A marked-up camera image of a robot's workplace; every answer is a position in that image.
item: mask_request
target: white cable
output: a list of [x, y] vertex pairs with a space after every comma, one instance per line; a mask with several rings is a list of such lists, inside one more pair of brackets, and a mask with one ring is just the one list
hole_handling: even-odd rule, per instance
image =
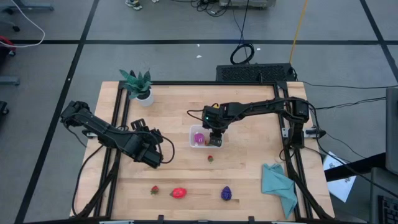
[[22, 10], [19, 8], [19, 6], [17, 5], [17, 3], [14, 2], [14, 0], [11, 0], [11, 1], [12, 1], [12, 3], [14, 3], [14, 5], [18, 8], [19, 12], [21, 12], [21, 14], [22, 14], [29, 22], [31, 22], [31, 23], [32, 23], [33, 25], [35, 25], [40, 31], [42, 31], [43, 37], [42, 37], [42, 40], [41, 40], [39, 43], [37, 43], [37, 44], [28, 44], [28, 45], [23, 45], [23, 46], [14, 46], [14, 45], [9, 45], [9, 44], [3, 43], [3, 42], [1, 42], [1, 41], [0, 41], [0, 44], [3, 44], [4, 46], [7, 46], [7, 47], [16, 47], [16, 48], [33, 47], [33, 46], [37, 46], [37, 45], [41, 44], [41, 43], [43, 42], [43, 40], [44, 40], [44, 37], [45, 37], [45, 32], [44, 32], [44, 30], [42, 30], [42, 28], [40, 28], [38, 25], [36, 25], [36, 23], [34, 23], [33, 21], [31, 21], [31, 20], [22, 12]]

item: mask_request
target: black cable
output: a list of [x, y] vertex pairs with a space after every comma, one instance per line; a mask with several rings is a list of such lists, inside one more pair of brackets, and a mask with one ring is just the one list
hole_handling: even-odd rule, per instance
[[72, 130], [70, 130], [69, 127], [68, 127], [65, 123], [64, 123], [63, 125], [65, 126], [65, 128], [66, 128], [70, 133], [72, 133], [72, 134], [77, 138], [77, 141], [79, 141], [80, 144], [81, 144], [82, 146], [84, 146], [85, 148], [87, 147], [86, 144], [83, 143], [83, 141], [79, 138], [79, 136], [77, 136], [77, 134], [76, 134], [75, 132], [73, 132]]
[[[279, 159], [280, 160], [282, 160], [282, 161], [286, 161], [286, 159], [283, 159], [282, 158], [282, 152], [284, 151], [285, 149], [282, 149], [280, 152], [279, 152]], [[294, 154], [296, 153], [296, 148], [293, 148], [293, 153], [290, 155], [290, 158], [293, 158], [293, 156], [294, 156]]]
[[214, 7], [214, 4], [218, 2], [218, 0], [191, 0], [189, 1], [191, 7], [194, 7], [198, 12], [206, 12], [211, 17], [220, 17], [225, 14], [228, 9], [231, 0], [228, 1], [227, 5], [223, 6], [216, 12], [211, 11]]
[[324, 106], [324, 107], [320, 107], [320, 108], [316, 108], [316, 110], [328, 110], [328, 109], [332, 109], [332, 108], [343, 108], [346, 106], [354, 106], [354, 105], [358, 105], [361, 103], [372, 103], [372, 102], [376, 102], [376, 101], [381, 101], [381, 100], [385, 100], [386, 97], [379, 97], [379, 98], [370, 98], [370, 99], [365, 99], [365, 100], [359, 100], [355, 103], [343, 103], [343, 104], [339, 104], [339, 105], [334, 105], [334, 106]]
[[[308, 102], [308, 105], [311, 106], [313, 108], [313, 114], [315, 117], [315, 124], [317, 127], [317, 136], [320, 134], [320, 126], [319, 126], [319, 122], [318, 122], [318, 116], [317, 116], [317, 110], [315, 109], [315, 107]], [[324, 150], [321, 146], [321, 144], [319, 143], [319, 138], [315, 138], [317, 140], [318, 143], [318, 147], [319, 149], [324, 152], [325, 154], [329, 155], [330, 157], [334, 158], [335, 160], [337, 160], [340, 164], [342, 164], [343, 166], [345, 166], [348, 170], [350, 170], [352, 173], [354, 173], [355, 175], [358, 175], [360, 177], [362, 177], [363, 179], [365, 179], [366, 181], [368, 181], [370, 184], [373, 184], [374, 186], [380, 188], [381, 190], [391, 194], [392, 196], [394, 196], [395, 198], [398, 198], [398, 195], [395, 194], [394, 192], [391, 192], [390, 190], [380, 186], [379, 184], [373, 182], [372, 180], [370, 180], [369, 178], [365, 177], [364, 175], [360, 174], [359, 172], [356, 172], [354, 169], [352, 169], [350, 166], [347, 166], [344, 162], [342, 162], [341, 160], [339, 160], [337, 157], [332, 156], [331, 154], [329, 154], [328, 152], [326, 152], [326, 150]]]
[[155, 134], [158, 135], [158, 136], [160, 136], [160, 137], [163, 138], [163, 139], [166, 139], [166, 141], [168, 141], [168, 142], [172, 145], [173, 153], [172, 153], [171, 159], [170, 159], [169, 161], [167, 161], [167, 162], [162, 162], [163, 164], [171, 163], [171, 162], [173, 161], [174, 155], [175, 155], [175, 148], [174, 148], [173, 142], [172, 142], [170, 139], [166, 138], [165, 136], [163, 136], [163, 135], [161, 135], [161, 134], [158, 134], [158, 133], [155, 133]]
[[296, 72], [296, 70], [295, 70], [293, 67], [291, 67], [291, 69], [292, 69], [292, 70], [293, 70], [293, 72], [294, 72], [294, 73], [293, 73], [294, 80], [298, 82], [298, 81], [299, 81], [299, 79], [297, 78], [297, 72]]
[[99, 148], [97, 148], [97, 150], [95, 150], [90, 156], [87, 157], [87, 159], [84, 161], [83, 165], [81, 165], [79, 173], [77, 175], [77, 180], [76, 180], [76, 186], [75, 186], [75, 191], [73, 193], [73, 197], [72, 197], [72, 212], [73, 214], [76, 216], [77, 212], [75, 210], [75, 198], [76, 198], [76, 193], [77, 193], [77, 189], [79, 188], [79, 181], [80, 181], [80, 176], [81, 176], [81, 172], [83, 171], [84, 166], [86, 165], [86, 163], [98, 152], [100, 151], [100, 149], [103, 147], [104, 145], [101, 145]]
[[366, 159], [366, 157], [362, 156], [361, 154], [357, 153], [353, 148], [351, 148], [347, 143], [343, 142], [342, 140], [335, 138], [333, 136], [331, 136], [329, 133], [326, 133], [329, 137], [331, 137], [332, 139], [341, 142], [342, 144], [344, 144], [345, 146], [347, 146], [351, 152], [355, 153], [357, 156], [362, 157], [363, 159]]
[[187, 114], [188, 114], [189, 116], [191, 116], [192, 118], [195, 118], [195, 119], [198, 119], [198, 120], [201, 121], [201, 122], [204, 122], [204, 120], [202, 120], [202, 119], [200, 119], [200, 118], [198, 118], [198, 117], [196, 117], [196, 116], [190, 114], [189, 112], [203, 112], [203, 110], [187, 110]]
[[178, 0], [169, 0], [169, 1], [184, 2], [184, 3], [191, 3], [192, 2], [192, 1], [178, 1]]
[[[233, 14], [233, 16], [234, 16], [235, 24], [237, 25], [239, 31], [241, 32], [242, 41], [244, 42], [243, 31], [242, 31], [242, 29], [241, 29], [241, 26], [239, 26], [239, 24], [238, 24], [238, 22], [237, 22], [237, 20], [236, 20], [236, 17], [235, 17], [235, 10], [234, 10], [234, 6], [232, 5], [232, 1], [231, 1], [231, 8], [232, 8], [232, 14]], [[248, 59], [248, 51], [246, 50], [246, 48], [244, 48], [244, 54], [246, 55], [246, 59]]]
[[319, 87], [337, 87], [337, 88], [353, 88], [359, 90], [371, 90], [371, 89], [380, 89], [380, 88], [390, 88], [390, 87], [397, 87], [398, 85], [391, 85], [391, 86], [374, 86], [374, 87], [356, 87], [356, 86], [343, 86], [343, 85], [318, 85], [318, 84], [311, 84], [306, 81], [300, 81], [306, 83], [310, 86], [319, 86]]
[[[247, 16], [247, 14], [248, 14], [248, 7], [249, 7], [249, 0], [248, 0], [247, 3], [246, 3], [246, 10], [245, 10], [245, 12], [244, 12], [243, 25], [242, 25], [242, 29], [241, 29], [241, 38], [240, 38], [240, 40], [239, 40], [238, 46], [235, 48], [235, 50], [232, 52], [231, 56], [229, 57], [229, 61], [230, 61], [233, 65], [243, 65], [243, 64], [249, 63], [250, 60], [252, 60], [253, 57], [254, 57], [254, 47], [253, 47], [253, 45], [252, 45], [252, 44], [241, 44], [241, 43], [242, 43], [242, 39], [243, 39], [244, 25], [245, 25], [245, 23], [246, 23], [246, 16]], [[243, 48], [243, 47], [244, 47], [244, 48], [246, 48], [246, 47], [249, 47], [249, 48], [250, 48], [251, 53], [250, 53], [249, 57], [247, 57], [247, 54], [246, 54], [246, 59], [245, 59], [245, 60], [243, 60], [242, 62], [235, 62], [235, 61], [234, 61], [234, 56], [235, 56], [236, 52], [238, 52], [238, 50], [241, 49], [241, 48]]]
[[[304, 148], [309, 149], [309, 150], [311, 150], [311, 151], [314, 151], [314, 152], [318, 153], [319, 156], [323, 156], [322, 153], [320, 153], [319, 151], [317, 151], [317, 150], [315, 150], [315, 149], [311, 149], [310, 147], [307, 147], [307, 146], [304, 146]], [[341, 157], [340, 157], [340, 159], [341, 159], [341, 160], [344, 160], [345, 162], [351, 163], [351, 161], [349, 161], [349, 160], [347, 160], [347, 159], [343, 159], [343, 158], [341, 158]]]

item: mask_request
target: wooden tabletop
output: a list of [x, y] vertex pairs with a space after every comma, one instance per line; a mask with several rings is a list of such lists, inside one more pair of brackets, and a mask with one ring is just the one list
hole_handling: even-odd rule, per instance
[[[290, 96], [307, 98], [303, 83], [288, 83], [288, 87]], [[166, 220], [248, 220], [248, 216], [254, 216], [256, 221], [285, 220], [280, 198], [261, 193], [262, 165], [284, 166], [279, 159], [282, 141], [276, 114], [250, 116], [231, 124], [224, 135], [224, 146], [219, 149], [191, 148], [188, 140], [190, 126], [201, 122], [189, 117], [187, 110], [201, 110], [213, 103], [271, 100], [273, 87], [154, 85], [152, 89], [155, 103], [145, 108], [132, 100], [127, 124], [144, 118], [150, 129], [160, 129], [175, 144], [175, 158], [170, 164], [153, 169], [122, 154], [112, 219], [156, 220], [158, 215], [164, 215]], [[117, 90], [118, 82], [103, 82], [96, 105], [95, 115], [109, 123]], [[311, 126], [310, 119], [305, 127]], [[96, 139], [90, 139], [85, 158], [99, 145]], [[318, 150], [314, 140], [306, 139], [305, 145]], [[167, 141], [162, 143], [162, 151], [165, 161], [169, 160], [172, 151]], [[82, 172], [75, 200], [77, 211], [82, 210], [98, 188], [104, 153], [103, 149], [95, 155]], [[309, 191], [334, 216], [320, 156], [308, 149], [302, 149], [301, 154]], [[214, 157], [212, 163], [207, 160], [209, 155]], [[150, 194], [154, 185], [160, 189], [157, 195]], [[233, 194], [228, 202], [220, 198], [225, 186]], [[186, 188], [187, 196], [172, 198], [169, 194], [176, 187]], [[304, 217], [300, 192], [298, 200]], [[107, 201], [108, 192], [104, 194], [101, 214], [105, 213]]]

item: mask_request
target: white pot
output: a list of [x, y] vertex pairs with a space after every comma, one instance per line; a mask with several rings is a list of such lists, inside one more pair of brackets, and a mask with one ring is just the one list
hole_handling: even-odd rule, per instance
[[154, 103], [154, 94], [152, 93], [152, 89], [149, 90], [150, 94], [148, 98], [144, 100], [140, 100], [139, 98], [136, 98], [136, 100], [141, 104], [141, 106], [150, 106]]

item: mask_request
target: purple egg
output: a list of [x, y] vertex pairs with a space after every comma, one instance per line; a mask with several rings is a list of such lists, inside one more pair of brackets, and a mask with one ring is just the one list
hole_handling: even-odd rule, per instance
[[205, 142], [205, 136], [202, 133], [196, 133], [193, 137], [198, 144]]
[[224, 187], [223, 191], [221, 192], [221, 198], [223, 200], [231, 200], [232, 191], [228, 186]]

